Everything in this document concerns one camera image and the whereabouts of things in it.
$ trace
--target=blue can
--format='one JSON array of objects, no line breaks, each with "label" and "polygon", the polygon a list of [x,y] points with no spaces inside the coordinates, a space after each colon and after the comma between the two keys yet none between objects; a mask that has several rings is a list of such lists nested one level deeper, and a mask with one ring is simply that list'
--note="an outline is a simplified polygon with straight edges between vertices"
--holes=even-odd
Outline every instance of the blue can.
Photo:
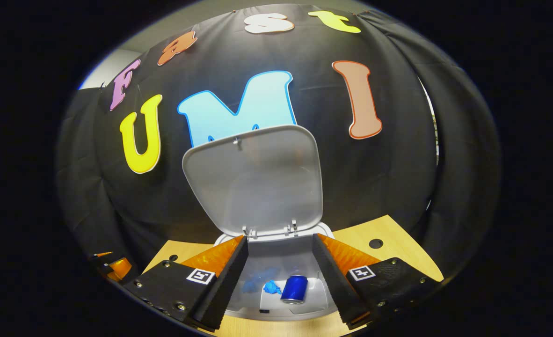
[{"label": "blue can", "polygon": [[285,283],[281,300],[288,304],[302,304],[308,288],[308,278],[302,275],[292,275]]}]

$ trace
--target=light blue letter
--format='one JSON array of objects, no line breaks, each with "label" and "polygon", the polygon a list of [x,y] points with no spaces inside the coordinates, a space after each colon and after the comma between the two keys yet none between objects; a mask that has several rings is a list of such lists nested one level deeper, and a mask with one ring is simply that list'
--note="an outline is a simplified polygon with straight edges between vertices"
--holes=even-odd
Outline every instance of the light blue letter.
[{"label": "light blue letter", "polygon": [[289,100],[289,71],[268,71],[247,81],[236,113],[211,91],[193,94],[176,107],[187,118],[191,147],[268,126],[297,124]]}]

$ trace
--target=wooden table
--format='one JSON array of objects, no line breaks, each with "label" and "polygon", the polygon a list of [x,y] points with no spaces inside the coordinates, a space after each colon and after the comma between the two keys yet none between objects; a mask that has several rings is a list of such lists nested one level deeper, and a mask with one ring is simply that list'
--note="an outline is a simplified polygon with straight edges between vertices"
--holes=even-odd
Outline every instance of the wooden table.
[{"label": "wooden table", "polygon": [[[398,257],[435,281],[443,280],[443,274],[432,258],[388,215],[338,230],[333,234],[335,239],[379,260]],[[378,249],[371,248],[368,243],[372,239],[381,239],[383,246]],[[211,247],[211,244],[206,243],[167,241],[148,264],[144,273],[173,254],[178,255],[176,262],[180,263]],[[218,337],[257,335],[264,337],[339,337],[365,327],[349,330],[347,325],[341,322],[339,312],[336,311],[312,320],[292,322],[257,321],[225,315],[220,329],[215,332],[202,331]]]}]

